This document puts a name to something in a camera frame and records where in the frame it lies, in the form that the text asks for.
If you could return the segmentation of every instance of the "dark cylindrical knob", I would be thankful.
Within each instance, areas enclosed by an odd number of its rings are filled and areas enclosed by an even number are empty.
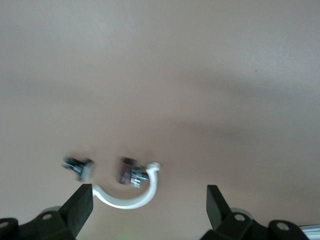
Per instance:
[[[134,159],[129,157],[125,157],[122,160],[119,175],[117,177],[118,183],[127,184],[131,181],[131,170],[135,162]]]

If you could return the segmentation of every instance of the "white pipe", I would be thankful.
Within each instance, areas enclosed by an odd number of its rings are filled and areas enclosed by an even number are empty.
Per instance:
[[[100,186],[93,186],[93,196],[96,196],[105,204],[117,209],[137,209],[149,203],[157,192],[158,176],[157,171],[160,170],[160,163],[153,162],[146,166],[146,173],[149,176],[149,188],[140,196],[131,199],[118,199],[110,196]]]

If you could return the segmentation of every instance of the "beige surface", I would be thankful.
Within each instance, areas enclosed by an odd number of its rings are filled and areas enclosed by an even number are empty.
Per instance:
[[[64,203],[75,153],[116,196],[139,194],[119,157],[163,166],[143,208],[95,199],[79,240],[197,240],[207,184],[262,224],[319,224],[319,22],[305,0],[1,1],[1,217]]]

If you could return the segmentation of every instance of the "white curved tube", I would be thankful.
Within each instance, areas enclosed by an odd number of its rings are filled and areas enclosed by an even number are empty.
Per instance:
[[[100,186],[93,186],[93,195],[105,204],[117,209],[137,209],[149,203],[157,192],[158,176],[157,171],[160,170],[160,163],[153,162],[146,166],[146,173],[149,176],[149,188],[140,196],[131,199],[118,199],[110,196]]]

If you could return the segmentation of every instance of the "black metal part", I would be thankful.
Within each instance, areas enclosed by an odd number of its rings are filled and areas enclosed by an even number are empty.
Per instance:
[[[243,213],[231,212],[216,185],[207,186],[206,211],[213,230],[200,240],[308,240],[292,222],[274,220],[265,227]]]
[[[75,240],[92,210],[92,185],[83,184],[59,211],[42,212],[20,226],[15,218],[0,219],[0,240]]]
[[[94,161],[89,158],[87,158],[85,161],[79,161],[72,157],[66,157],[62,162],[62,166],[65,169],[74,171],[77,174],[77,180],[79,182],[84,182],[91,175],[94,167]]]

